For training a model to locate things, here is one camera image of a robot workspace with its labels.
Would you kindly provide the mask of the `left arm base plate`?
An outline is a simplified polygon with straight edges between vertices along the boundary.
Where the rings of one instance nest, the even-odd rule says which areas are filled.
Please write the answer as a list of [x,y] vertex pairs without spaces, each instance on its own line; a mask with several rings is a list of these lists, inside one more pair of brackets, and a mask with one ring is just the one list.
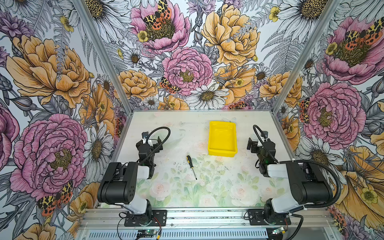
[[142,215],[128,215],[125,219],[125,227],[165,227],[168,211],[152,210]]

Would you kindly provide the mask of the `black yellow handled screwdriver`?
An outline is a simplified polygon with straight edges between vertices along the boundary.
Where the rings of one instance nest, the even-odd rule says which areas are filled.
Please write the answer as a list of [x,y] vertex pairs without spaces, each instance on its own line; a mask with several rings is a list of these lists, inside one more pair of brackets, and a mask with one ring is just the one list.
[[195,179],[197,180],[198,178],[197,178],[197,175],[196,175],[195,170],[194,170],[193,161],[192,161],[192,158],[189,155],[187,155],[187,162],[188,162],[188,164],[190,166],[190,169],[193,171]]

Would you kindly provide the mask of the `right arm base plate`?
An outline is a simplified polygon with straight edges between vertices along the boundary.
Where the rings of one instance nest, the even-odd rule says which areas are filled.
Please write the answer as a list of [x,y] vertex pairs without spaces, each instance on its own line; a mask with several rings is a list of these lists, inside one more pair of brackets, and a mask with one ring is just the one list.
[[267,213],[262,209],[251,209],[245,214],[245,219],[249,221],[251,226],[286,226],[291,225],[288,214],[277,214],[275,212]]

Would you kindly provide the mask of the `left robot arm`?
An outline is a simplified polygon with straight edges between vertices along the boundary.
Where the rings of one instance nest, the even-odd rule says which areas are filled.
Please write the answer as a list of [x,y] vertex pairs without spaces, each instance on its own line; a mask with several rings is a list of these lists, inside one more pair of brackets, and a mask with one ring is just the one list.
[[125,209],[126,224],[129,227],[148,226],[154,219],[150,201],[136,193],[136,186],[139,180],[150,180],[153,177],[156,167],[154,153],[163,149],[155,148],[161,143],[160,138],[150,139],[148,132],[142,133],[142,140],[136,144],[138,161],[110,163],[98,188],[98,202]]

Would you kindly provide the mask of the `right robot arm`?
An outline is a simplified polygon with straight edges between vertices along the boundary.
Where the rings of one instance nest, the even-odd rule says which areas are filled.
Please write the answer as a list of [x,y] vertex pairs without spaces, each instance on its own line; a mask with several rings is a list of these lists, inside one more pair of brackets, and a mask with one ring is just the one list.
[[290,224],[290,214],[305,208],[325,208],[334,199],[333,190],[324,178],[319,163],[285,161],[274,159],[276,144],[265,137],[248,139],[247,150],[256,154],[255,167],[265,178],[288,180],[289,188],[279,197],[266,200],[260,210],[248,210],[251,225]]

